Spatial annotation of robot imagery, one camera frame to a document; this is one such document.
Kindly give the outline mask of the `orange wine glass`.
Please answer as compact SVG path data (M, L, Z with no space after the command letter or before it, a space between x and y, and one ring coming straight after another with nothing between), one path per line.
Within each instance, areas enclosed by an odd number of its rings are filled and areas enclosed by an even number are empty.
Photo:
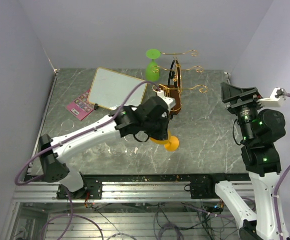
M174 152L179 147L179 140L176 136L172 135L170 130L167 131L168 138L166 140L156 140L149 138L152 142L164 146L165 150L169 152Z

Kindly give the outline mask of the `green wine glass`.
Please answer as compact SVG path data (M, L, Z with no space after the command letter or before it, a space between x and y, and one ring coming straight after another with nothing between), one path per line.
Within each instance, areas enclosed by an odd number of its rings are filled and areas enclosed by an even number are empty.
M160 57L161 53L159 50L151 48L146 51L146 57L150 60L145 69L146 80L155 82L159 79L159 67L156 60Z

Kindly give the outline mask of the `clear wine glass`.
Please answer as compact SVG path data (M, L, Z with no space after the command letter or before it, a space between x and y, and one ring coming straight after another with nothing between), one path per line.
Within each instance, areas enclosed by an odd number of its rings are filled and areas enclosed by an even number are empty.
M137 141L134 139L133 135L127 135L125 139L125 153L128 157L135 158L137 155L138 147Z
M120 145L111 145L108 148L108 152L111 156L119 156L122 154L122 149Z
M61 130L62 131L71 131L74 128L74 122L70 119L67 119L62 122L61 124Z
M106 145L104 143L100 143L94 145L92 148L92 152L96 155L102 154L106 150Z

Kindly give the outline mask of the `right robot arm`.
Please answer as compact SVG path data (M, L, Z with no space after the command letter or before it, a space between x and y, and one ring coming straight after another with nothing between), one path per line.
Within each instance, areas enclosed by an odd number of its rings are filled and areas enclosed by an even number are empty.
M290 240L279 198L279 187L286 174L282 173L274 145L286 135L285 117L276 110L285 95L280 87L274 88L270 97L262 97L255 87L221 83L222 102L237 117L241 129L241 156L252 183L256 210L251 210L228 180L207 183L205 192L224 202L242 240Z

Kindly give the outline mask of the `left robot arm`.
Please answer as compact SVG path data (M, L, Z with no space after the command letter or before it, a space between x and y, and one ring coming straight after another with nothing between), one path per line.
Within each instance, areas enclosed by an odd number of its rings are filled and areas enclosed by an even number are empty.
M67 135L53 138L42 135L39 138L42 180L46 183L59 182L73 198L84 197L92 191L91 186L82 173L67 166L66 162L95 145L139 132L154 140L167 140L169 112L174 106L173 98L152 96L139 106L121 106L95 123Z

